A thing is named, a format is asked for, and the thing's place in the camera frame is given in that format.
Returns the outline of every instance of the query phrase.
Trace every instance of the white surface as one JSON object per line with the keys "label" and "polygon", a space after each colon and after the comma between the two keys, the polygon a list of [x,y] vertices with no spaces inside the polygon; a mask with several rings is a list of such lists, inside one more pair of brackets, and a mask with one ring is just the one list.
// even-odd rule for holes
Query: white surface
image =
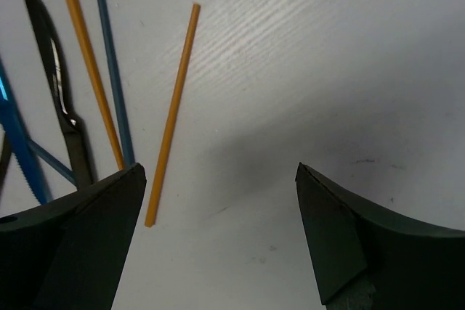
{"label": "white surface", "polygon": [[[114,309],[320,309],[299,161],[465,229],[465,0],[108,0],[147,192],[192,1],[203,7],[158,223],[143,227],[146,197]],[[116,164],[65,1],[44,2],[103,178]],[[97,2],[81,4],[110,96]],[[29,132],[68,163],[23,0],[0,10],[0,54]],[[44,170],[53,193],[72,191]],[[12,166],[0,214],[33,205]]]}

